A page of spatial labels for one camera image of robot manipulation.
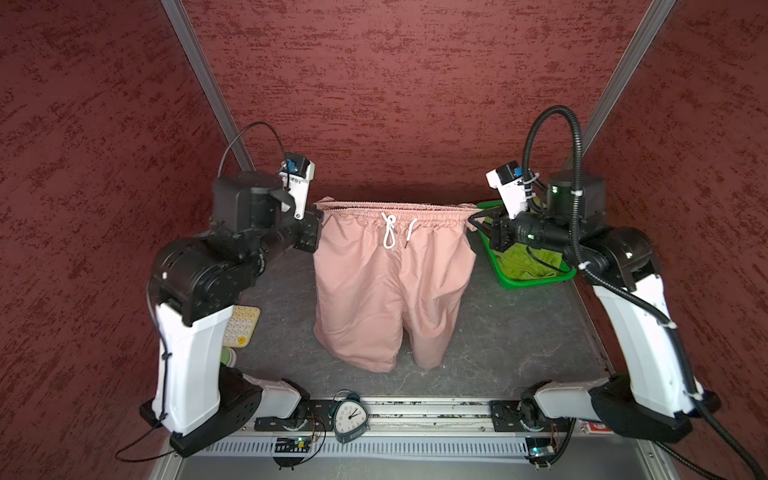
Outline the pink shorts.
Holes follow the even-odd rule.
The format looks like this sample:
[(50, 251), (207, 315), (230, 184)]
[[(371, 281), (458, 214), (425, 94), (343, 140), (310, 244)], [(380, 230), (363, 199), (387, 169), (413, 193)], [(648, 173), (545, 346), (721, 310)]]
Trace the pink shorts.
[(314, 333), (335, 358), (393, 370), (408, 340), (418, 367), (440, 366), (476, 255), (467, 239), (473, 204), (316, 204), (324, 220), (314, 253)]

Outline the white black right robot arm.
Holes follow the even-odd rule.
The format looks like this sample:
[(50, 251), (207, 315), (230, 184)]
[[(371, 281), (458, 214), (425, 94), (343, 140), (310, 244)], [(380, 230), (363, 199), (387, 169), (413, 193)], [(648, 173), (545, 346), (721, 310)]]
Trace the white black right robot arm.
[[(561, 254), (569, 272), (579, 270), (569, 235), (571, 171), (550, 178), (538, 213), (528, 206), (534, 182), (524, 179), (517, 163), (489, 171), (486, 179), (502, 202), (472, 222), (490, 249), (545, 249)], [(602, 178), (583, 175), (582, 191), (582, 255), (600, 278), (592, 288), (608, 314), (628, 371), (592, 381), (540, 382), (522, 394), (520, 422), (529, 431), (540, 431), (558, 418), (594, 421), (623, 437), (677, 443), (692, 431), (691, 420), (698, 414), (695, 403), (717, 410), (719, 399), (699, 382), (686, 383), (680, 344), (669, 337), (676, 325), (656, 316), (668, 309), (649, 238), (635, 228), (607, 225)]]

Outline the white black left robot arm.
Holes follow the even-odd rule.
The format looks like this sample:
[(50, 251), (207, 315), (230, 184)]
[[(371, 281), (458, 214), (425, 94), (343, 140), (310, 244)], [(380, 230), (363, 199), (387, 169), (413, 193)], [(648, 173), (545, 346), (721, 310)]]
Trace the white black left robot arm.
[(220, 356), (240, 294), (286, 251), (316, 251), (322, 217), (306, 206), (313, 176), (246, 171), (216, 179), (208, 231), (168, 244), (154, 260), (147, 302), (160, 337), (158, 384), (140, 413), (169, 432), (183, 458), (253, 419), (289, 418), (308, 396)]

